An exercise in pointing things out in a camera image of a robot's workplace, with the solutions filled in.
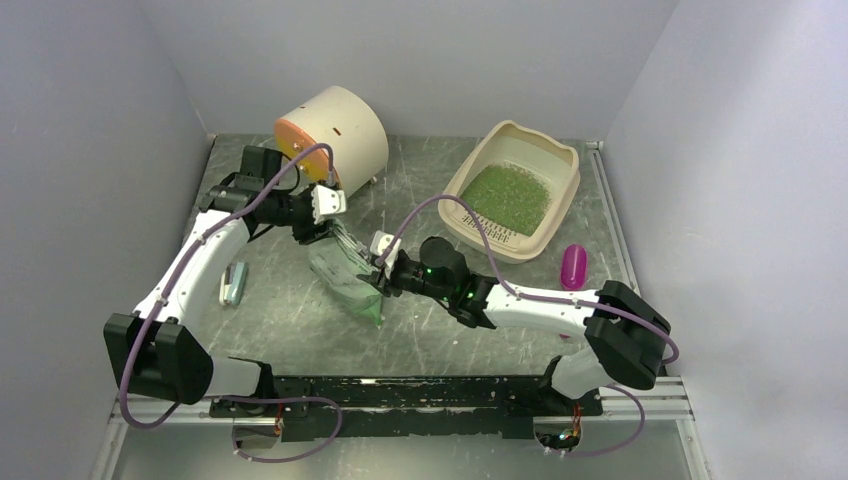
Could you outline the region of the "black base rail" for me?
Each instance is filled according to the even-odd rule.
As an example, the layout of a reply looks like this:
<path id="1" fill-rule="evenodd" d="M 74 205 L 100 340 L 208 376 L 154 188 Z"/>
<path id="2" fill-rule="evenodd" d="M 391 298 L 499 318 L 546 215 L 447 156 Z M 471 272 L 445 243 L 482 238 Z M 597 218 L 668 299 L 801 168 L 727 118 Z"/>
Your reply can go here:
<path id="1" fill-rule="evenodd" d="M 214 400 L 208 414 L 245 426 L 280 420 L 285 442 L 340 437 L 498 434 L 531 439 L 543 417 L 570 421 L 597 417 L 598 390 L 577 400 L 553 390 L 540 376 L 279 376 L 267 403 Z"/>

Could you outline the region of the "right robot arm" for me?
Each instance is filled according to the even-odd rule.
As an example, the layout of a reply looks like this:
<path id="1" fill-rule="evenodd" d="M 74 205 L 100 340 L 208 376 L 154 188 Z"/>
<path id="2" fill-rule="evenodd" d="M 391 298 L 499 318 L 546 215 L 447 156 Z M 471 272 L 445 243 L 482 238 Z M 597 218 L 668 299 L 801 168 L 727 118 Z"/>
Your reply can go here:
<path id="1" fill-rule="evenodd" d="M 373 254 L 386 253 L 363 276 L 386 297 L 430 298 L 469 328 L 524 328 L 584 342 L 574 354 L 552 360 L 539 391 L 542 406 L 562 414 L 591 390 L 618 384 L 654 388 L 670 350 L 665 318 L 622 282 L 598 290 L 555 291 L 509 284 L 472 271 L 465 256 L 442 237 L 423 242 L 416 259 L 378 235 Z"/>

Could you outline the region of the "green litter pellets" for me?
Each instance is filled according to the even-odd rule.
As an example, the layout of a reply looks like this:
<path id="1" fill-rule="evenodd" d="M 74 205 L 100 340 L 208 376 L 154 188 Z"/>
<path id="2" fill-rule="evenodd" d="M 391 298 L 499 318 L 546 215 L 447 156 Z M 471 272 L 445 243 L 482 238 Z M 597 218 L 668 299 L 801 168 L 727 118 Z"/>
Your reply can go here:
<path id="1" fill-rule="evenodd" d="M 525 236 L 535 233 L 550 205 L 545 185 L 529 170 L 512 165 L 485 167 L 460 198 L 479 217 Z"/>

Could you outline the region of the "green cat litter bag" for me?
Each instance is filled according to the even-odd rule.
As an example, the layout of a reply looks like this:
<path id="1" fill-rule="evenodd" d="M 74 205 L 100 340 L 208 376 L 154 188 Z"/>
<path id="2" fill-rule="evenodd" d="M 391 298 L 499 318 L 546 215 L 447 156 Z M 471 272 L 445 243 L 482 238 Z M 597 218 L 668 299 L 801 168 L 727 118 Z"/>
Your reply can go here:
<path id="1" fill-rule="evenodd" d="M 374 271 L 370 251 L 340 220 L 329 222 L 329 235 L 307 247 L 310 270 L 350 314 L 383 324 L 382 294 L 366 279 Z"/>

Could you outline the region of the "light blue stapler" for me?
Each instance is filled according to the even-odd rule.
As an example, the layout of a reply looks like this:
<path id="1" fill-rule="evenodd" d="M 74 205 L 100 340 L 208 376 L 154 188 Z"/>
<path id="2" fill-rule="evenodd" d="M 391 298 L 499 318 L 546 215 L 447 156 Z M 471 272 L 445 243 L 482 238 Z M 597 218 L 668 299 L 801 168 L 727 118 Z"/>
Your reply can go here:
<path id="1" fill-rule="evenodd" d="M 247 274 L 248 265 L 245 262 L 231 263 L 225 268 L 219 287 L 220 305 L 235 307 L 241 303 Z"/>

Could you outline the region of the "beige litter box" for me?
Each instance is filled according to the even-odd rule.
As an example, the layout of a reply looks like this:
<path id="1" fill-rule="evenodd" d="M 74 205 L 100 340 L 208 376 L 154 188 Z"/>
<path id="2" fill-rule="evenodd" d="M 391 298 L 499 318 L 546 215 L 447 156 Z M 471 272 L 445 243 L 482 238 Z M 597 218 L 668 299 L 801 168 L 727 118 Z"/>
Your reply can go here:
<path id="1" fill-rule="evenodd" d="M 509 264 L 538 257 L 563 222 L 580 184 L 580 156 L 547 134 L 505 120 L 464 160 L 444 190 L 464 201 L 438 202 L 447 228 Z"/>

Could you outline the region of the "round beige drawer cabinet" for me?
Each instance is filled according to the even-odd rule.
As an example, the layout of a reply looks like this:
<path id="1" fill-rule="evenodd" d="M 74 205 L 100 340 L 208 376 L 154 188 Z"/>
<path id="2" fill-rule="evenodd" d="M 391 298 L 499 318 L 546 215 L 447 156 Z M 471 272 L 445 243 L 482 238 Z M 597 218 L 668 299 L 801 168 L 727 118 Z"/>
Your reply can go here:
<path id="1" fill-rule="evenodd" d="M 324 181 L 330 169 L 345 195 L 353 196 L 371 182 L 389 159 L 388 139 L 375 112 L 351 91 L 331 86 L 274 122 L 279 150 L 294 158 L 317 143 L 333 150 L 330 160 L 319 149 L 298 163 L 312 182 Z"/>

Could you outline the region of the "magenta litter scoop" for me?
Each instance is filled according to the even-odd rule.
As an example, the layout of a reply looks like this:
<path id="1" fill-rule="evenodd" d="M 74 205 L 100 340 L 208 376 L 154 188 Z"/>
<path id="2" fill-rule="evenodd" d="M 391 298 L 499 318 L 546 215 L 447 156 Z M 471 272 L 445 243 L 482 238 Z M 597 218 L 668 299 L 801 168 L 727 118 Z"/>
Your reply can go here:
<path id="1" fill-rule="evenodd" d="M 560 284 L 567 291 L 580 290 L 588 278 L 588 253 L 580 244 L 569 245 L 563 254 Z"/>

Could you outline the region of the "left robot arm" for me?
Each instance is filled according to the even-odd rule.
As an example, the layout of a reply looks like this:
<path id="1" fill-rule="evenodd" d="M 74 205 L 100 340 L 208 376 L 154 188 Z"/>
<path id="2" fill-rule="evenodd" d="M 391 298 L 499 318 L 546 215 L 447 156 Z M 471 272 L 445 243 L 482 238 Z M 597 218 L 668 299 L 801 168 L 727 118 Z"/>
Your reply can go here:
<path id="1" fill-rule="evenodd" d="M 194 224 L 161 280 L 130 313 L 107 320 L 103 334 L 123 411 L 129 409 L 132 395 L 179 405 L 236 396 L 251 415 L 273 409 L 277 388 L 266 364 L 215 357 L 191 328 L 259 227 L 288 227 L 300 244 L 329 234 L 331 218 L 345 210 L 344 193 L 334 177 L 299 192 L 277 186 L 285 174 L 317 153 L 334 158 L 325 143 L 294 158 L 273 149 L 245 147 L 239 170 L 202 196 Z"/>

